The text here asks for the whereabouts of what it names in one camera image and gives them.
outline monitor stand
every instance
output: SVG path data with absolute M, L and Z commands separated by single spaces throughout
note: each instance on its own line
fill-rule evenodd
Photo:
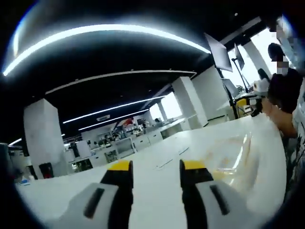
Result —
M 239 75 L 240 75 L 240 78 L 242 78 L 242 81 L 243 81 L 243 83 L 244 83 L 244 89 L 245 89 L 246 93 L 248 93 L 248 88 L 247 88 L 247 86 L 246 86 L 246 84 L 245 84 L 245 82 L 244 82 L 244 77 L 243 77 L 242 73 L 240 72 L 240 70 L 238 69 L 237 64 L 235 63 L 235 61 L 237 61 L 237 58 L 235 58 L 235 59 L 233 58 L 232 61 L 233 61 L 234 65 L 236 66 L 237 70 L 238 70 L 238 73 L 239 73 Z

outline computer monitor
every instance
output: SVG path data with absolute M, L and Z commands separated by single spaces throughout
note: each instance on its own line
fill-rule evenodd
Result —
M 137 121 L 138 121 L 138 125 L 142 125 L 145 123 L 145 120 L 143 118 L 139 118 Z
M 235 98 L 239 94 L 239 91 L 235 87 L 235 85 L 232 83 L 232 81 L 229 79 L 222 79 L 222 81 L 223 81 L 223 85 L 230 92 L 232 98 Z
M 235 55 L 236 55 L 240 70 L 242 70 L 244 67 L 244 59 L 243 59 L 242 55 L 240 54 L 240 51 L 236 44 L 234 44 L 234 49 L 235 49 Z
M 215 67 L 233 72 L 227 48 L 223 44 L 215 40 L 213 37 L 211 37 L 209 34 L 205 33 L 205 37 L 210 46 L 210 50 L 214 58 Z

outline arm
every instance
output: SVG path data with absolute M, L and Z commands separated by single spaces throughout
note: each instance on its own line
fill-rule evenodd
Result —
M 287 137 L 296 137 L 297 131 L 292 124 L 292 114 L 281 111 L 268 99 L 262 99 L 263 112 L 270 117 L 277 128 Z

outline workbench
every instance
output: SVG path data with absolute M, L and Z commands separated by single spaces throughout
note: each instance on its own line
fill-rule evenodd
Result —
M 139 153 L 133 161 L 133 206 L 129 228 L 186 228 L 180 188 L 179 159 L 202 159 L 218 141 L 251 132 L 250 154 L 258 158 L 253 187 L 244 195 L 247 207 L 270 218 L 281 206 L 286 186 L 285 153 L 280 133 L 264 114 L 243 117 L 201 129 L 178 132 Z M 70 176 L 36 180 L 18 190 L 38 218 L 46 222 L 60 217 L 69 200 L 93 182 L 100 182 L 110 165 Z M 210 170 L 213 162 L 206 163 Z

